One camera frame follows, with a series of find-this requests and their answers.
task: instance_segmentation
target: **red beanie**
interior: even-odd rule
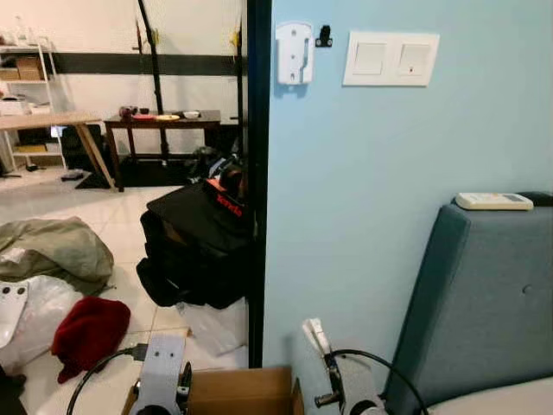
[[[90,370],[118,348],[129,327],[130,310],[120,301],[85,297],[78,301],[55,332],[52,354],[63,369],[58,383]]]

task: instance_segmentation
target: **cardboard box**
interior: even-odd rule
[[[46,145],[45,144],[17,145],[16,151],[18,153],[44,153],[46,152]]]
[[[19,80],[19,71],[15,67],[0,67],[0,80]]]
[[[16,59],[20,80],[44,80],[41,61],[36,56],[23,56]]]
[[[189,415],[303,415],[299,381],[289,367],[192,373]],[[130,389],[122,415],[137,396]]]
[[[23,56],[16,59],[17,69],[28,71],[33,69],[41,70],[41,61],[37,56]]]
[[[19,69],[20,80],[44,80],[44,74],[38,69]]]

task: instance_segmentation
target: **black door frame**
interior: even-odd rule
[[[248,298],[249,365],[263,365],[265,247],[267,240],[267,165],[269,161],[269,96],[271,0],[247,3],[247,105],[244,105],[250,206],[253,212],[253,273]]]

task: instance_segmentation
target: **black stripe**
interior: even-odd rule
[[[148,54],[54,54],[58,73],[152,74]],[[160,54],[160,74],[236,76],[233,56],[214,54]]]

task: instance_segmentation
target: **bowl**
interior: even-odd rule
[[[185,111],[184,112],[184,118],[186,118],[186,119],[195,119],[195,118],[198,118],[199,116],[200,116],[199,111]]]

